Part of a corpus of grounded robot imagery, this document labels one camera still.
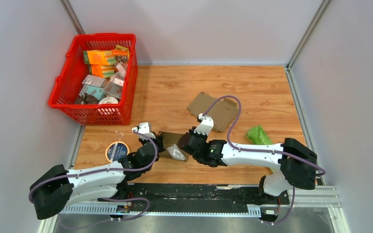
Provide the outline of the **colourful snack packet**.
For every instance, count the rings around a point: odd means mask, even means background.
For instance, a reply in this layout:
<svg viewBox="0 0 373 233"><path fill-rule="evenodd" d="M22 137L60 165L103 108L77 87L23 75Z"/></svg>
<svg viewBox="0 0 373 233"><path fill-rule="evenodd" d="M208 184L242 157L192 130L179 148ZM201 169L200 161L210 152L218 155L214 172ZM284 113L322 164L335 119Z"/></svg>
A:
<svg viewBox="0 0 373 233"><path fill-rule="evenodd" d="M111 50L112 55L115 57L118 63L128 63L130 58L130 50L127 47L116 45L113 50Z"/></svg>

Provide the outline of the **teal box in basket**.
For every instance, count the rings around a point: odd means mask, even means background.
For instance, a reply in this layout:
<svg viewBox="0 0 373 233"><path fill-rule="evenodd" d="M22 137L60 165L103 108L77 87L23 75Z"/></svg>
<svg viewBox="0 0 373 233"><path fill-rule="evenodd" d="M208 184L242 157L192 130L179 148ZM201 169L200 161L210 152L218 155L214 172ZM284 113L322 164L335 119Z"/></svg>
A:
<svg viewBox="0 0 373 233"><path fill-rule="evenodd" d="M104 88L102 87L97 87L97 86L92 86L92 85L87 85L85 84L81 91L79 92L79 96L83 97L84 94L86 95L91 95L95 97L97 100L102 100L103 98L106 97L106 93L104 92Z"/></svg>

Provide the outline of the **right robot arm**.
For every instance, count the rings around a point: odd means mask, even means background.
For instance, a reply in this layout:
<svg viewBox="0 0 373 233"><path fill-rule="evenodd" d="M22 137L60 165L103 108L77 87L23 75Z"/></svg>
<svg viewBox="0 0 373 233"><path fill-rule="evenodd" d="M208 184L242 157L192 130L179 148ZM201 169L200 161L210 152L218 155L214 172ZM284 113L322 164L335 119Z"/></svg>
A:
<svg viewBox="0 0 373 233"><path fill-rule="evenodd" d="M316 186L317 155L294 138L273 145L248 145L207 141L206 135L190 130L180 138L178 147L210 167L253 165L275 169L259 183L257 196L263 203L294 187L313 190Z"/></svg>

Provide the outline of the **grey packet in basket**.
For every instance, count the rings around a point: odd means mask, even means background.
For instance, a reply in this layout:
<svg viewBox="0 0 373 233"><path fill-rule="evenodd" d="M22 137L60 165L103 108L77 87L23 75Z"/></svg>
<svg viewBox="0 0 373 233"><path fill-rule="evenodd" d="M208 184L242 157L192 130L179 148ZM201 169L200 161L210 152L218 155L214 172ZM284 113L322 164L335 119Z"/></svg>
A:
<svg viewBox="0 0 373 233"><path fill-rule="evenodd" d="M104 88L107 84L107 81L108 80L106 78L102 78L102 77L98 77L94 75L87 75L83 79L82 85L90 85L94 87Z"/></svg>

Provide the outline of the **orange green box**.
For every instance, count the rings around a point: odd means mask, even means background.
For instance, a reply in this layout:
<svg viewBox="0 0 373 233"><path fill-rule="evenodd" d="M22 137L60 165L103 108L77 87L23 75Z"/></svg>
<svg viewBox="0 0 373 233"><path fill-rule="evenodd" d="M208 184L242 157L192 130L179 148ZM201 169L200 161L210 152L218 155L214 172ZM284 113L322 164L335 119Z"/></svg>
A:
<svg viewBox="0 0 373 233"><path fill-rule="evenodd" d="M88 65L114 65L117 63L111 50L85 50L84 63Z"/></svg>
<svg viewBox="0 0 373 233"><path fill-rule="evenodd" d="M112 65L88 65L89 73L101 78L110 78L116 71Z"/></svg>

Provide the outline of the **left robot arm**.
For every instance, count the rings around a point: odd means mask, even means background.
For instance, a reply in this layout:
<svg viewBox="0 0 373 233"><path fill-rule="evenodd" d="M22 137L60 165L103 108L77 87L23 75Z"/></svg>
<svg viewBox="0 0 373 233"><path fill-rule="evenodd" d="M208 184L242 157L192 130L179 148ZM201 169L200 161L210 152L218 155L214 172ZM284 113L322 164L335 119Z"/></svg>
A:
<svg viewBox="0 0 373 233"><path fill-rule="evenodd" d="M142 146L137 151L103 166L66 169L60 164L50 168L30 186L28 198L37 218L50 218L80 202L127 199L127 183L151 170L152 162L165 150L162 134L152 132L150 135L149 139L139 139Z"/></svg>

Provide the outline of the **green napa cabbage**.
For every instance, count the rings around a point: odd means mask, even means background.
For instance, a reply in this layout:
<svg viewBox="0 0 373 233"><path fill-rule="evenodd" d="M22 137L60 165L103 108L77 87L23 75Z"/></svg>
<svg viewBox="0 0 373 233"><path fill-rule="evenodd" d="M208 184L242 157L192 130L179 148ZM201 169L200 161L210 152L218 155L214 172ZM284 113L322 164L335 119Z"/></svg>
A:
<svg viewBox="0 0 373 233"><path fill-rule="evenodd" d="M273 144L261 125L250 128L246 133L246 137L255 145Z"/></svg>

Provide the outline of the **orange green box lower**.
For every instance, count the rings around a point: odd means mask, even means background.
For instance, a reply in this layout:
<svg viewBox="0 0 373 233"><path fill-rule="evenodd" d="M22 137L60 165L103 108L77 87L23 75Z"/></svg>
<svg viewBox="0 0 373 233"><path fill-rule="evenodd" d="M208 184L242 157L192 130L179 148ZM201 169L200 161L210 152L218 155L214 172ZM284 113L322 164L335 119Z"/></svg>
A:
<svg viewBox="0 0 373 233"><path fill-rule="evenodd" d="M101 78L110 78L116 71L112 65L88 65L89 73Z"/></svg>

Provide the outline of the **cardboard box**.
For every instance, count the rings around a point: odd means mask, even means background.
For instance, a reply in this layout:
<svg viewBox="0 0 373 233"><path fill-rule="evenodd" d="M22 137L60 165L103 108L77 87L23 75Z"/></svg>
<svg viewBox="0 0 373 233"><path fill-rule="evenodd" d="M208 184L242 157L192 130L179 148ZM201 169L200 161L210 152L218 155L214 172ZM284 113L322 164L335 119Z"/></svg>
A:
<svg viewBox="0 0 373 233"><path fill-rule="evenodd" d="M180 133L170 133L170 132L163 132L163 131L160 131L159 134L163 135L163 137L164 137L164 148L166 149L164 152L160 153L160 157L172 159L172 157L170 156L170 154L167 151L167 148L169 146L173 145L173 144L176 144L178 146L178 142L183 135L180 134ZM187 159L188 159L188 154L185 151L183 151L182 149L180 149L180 150L184 154L184 156L186 157L185 161L180 161L180 162L186 162Z"/></svg>
<svg viewBox="0 0 373 233"><path fill-rule="evenodd" d="M198 117L204 113L216 101L216 98L205 92L199 93L195 99L188 105L187 109L192 115ZM234 120L238 113L238 105L230 99L218 101L207 113L214 120L213 130L224 132L227 126Z"/></svg>

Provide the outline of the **clear packet in basket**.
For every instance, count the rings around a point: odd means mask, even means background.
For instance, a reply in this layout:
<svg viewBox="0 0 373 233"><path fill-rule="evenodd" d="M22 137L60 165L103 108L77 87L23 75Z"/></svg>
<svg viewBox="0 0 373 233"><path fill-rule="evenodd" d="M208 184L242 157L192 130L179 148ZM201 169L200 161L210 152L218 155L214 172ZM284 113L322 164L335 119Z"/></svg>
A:
<svg viewBox="0 0 373 233"><path fill-rule="evenodd" d="M104 88L104 92L107 96L120 100L122 97L123 86L124 77L120 73L116 73L109 78L109 81Z"/></svg>

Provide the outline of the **orange green box upper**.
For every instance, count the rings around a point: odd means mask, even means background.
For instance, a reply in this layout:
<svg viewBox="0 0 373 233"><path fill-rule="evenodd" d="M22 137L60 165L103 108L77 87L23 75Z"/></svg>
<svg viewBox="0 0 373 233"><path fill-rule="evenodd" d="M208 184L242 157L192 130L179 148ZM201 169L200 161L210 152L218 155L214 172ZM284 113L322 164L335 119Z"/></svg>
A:
<svg viewBox="0 0 373 233"><path fill-rule="evenodd" d="M111 50L85 50L84 63L88 65L114 65L117 63Z"/></svg>

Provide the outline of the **white tape roll in basket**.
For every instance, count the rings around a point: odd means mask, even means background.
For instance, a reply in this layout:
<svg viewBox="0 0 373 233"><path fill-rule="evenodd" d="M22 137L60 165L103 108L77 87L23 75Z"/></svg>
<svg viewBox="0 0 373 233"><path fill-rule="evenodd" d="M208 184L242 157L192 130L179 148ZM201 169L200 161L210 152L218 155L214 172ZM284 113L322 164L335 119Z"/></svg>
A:
<svg viewBox="0 0 373 233"><path fill-rule="evenodd" d="M99 105L101 104L118 104L119 100L114 97L105 97L99 101Z"/></svg>

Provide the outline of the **small white plastic packet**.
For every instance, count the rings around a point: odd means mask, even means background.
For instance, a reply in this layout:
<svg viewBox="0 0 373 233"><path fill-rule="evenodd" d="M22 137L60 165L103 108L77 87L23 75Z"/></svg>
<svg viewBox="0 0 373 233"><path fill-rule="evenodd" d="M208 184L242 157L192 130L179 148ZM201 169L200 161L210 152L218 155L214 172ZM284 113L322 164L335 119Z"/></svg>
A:
<svg viewBox="0 0 373 233"><path fill-rule="evenodd" d="M167 148L168 153L172 157L172 159L179 160L179 161L185 161L186 157L181 152L181 150L178 148L176 144L173 144Z"/></svg>

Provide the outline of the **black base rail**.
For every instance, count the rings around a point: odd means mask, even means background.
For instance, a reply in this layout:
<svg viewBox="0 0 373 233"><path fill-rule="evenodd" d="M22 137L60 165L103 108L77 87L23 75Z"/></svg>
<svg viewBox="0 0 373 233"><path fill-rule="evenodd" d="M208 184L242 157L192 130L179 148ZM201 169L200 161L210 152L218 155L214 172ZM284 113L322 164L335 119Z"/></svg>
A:
<svg viewBox="0 0 373 233"><path fill-rule="evenodd" d="M269 197L260 193L258 185L135 183L129 190L133 201L81 202L66 207L61 216L252 217L272 221L278 217L280 208L292 202L290 191Z"/></svg>

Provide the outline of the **red plastic shopping basket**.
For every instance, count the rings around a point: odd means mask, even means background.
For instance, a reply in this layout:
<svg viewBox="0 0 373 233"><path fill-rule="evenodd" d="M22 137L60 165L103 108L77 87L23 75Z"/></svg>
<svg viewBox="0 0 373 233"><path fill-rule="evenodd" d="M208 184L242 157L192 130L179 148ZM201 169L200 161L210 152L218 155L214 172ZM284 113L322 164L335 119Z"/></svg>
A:
<svg viewBox="0 0 373 233"><path fill-rule="evenodd" d="M75 104L89 74L85 50L111 50L116 45L129 49L130 58L123 93L118 104ZM48 105L82 125L129 125L138 75L136 36L132 33L80 34L74 37L60 75L55 79Z"/></svg>

